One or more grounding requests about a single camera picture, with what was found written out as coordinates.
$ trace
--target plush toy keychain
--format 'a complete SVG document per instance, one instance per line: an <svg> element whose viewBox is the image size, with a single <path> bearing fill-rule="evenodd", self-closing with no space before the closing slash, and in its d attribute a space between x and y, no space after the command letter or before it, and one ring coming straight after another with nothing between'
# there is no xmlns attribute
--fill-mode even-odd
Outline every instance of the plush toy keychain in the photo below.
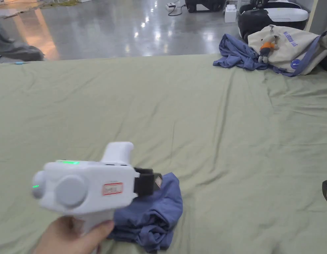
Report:
<svg viewBox="0 0 327 254"><path fill-rule="evenodd" d="M268 62L268 55L271 53L271 50L277 50L279 48L278 45L276 45L276 39L278 36L276 35L267 35L265 38L262 39L262 46L260 48L260 56L259 56L259 62Z"/></svg>

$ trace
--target black clamp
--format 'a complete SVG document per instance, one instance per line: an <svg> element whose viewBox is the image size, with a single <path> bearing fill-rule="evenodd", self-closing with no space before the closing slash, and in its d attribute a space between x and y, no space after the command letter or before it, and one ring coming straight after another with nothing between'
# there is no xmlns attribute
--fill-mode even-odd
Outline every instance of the black clamp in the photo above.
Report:
<svg viewBox="0 0 327 254"><path fill-rule="evenodd" d="M140 173L138 178L134 179L134 193L139 197L150 196L156 190L159 190L162 184L162 175L154 173L152 169L134 168Z"/></svg>

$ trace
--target hand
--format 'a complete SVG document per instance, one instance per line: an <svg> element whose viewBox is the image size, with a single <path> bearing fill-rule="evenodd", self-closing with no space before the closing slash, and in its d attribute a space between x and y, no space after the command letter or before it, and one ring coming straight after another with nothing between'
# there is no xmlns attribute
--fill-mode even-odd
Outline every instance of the hand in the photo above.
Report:
<svg viewBox="0 0 327 254"><path fill-rule="evenodd" d="M113 221L107 221L80 237L73 230L73 217L60 217L46 229L34 254L91 254L113 227Z"/></svg>

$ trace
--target red label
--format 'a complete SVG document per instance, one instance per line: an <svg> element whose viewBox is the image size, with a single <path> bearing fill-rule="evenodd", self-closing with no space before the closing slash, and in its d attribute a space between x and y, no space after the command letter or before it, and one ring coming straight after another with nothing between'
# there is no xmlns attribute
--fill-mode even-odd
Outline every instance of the red label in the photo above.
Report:
<svg viewBox="0 0 327 254"><path fill-rule="evenodd" d="M104 184L102 188L102 195L112 195L112 194L120 194L123 190L123 183L112 183L112 184Z"/></svg>

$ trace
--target white handheld device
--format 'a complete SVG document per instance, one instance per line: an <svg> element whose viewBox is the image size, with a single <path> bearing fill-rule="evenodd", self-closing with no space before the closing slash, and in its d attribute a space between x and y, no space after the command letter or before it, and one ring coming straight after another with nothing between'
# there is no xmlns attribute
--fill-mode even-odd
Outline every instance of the white handheld device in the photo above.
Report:
<svg viewBox="0 0 327 254"><path fill-rule="evenodd" d="M116 209L161 187L161 174L130 165L133 147L131 142L113 142L99 162L47 163L34 175L32 194L41 207L73 215L77 219L75 229L85 235L94 226L112 220Z"/></svg>

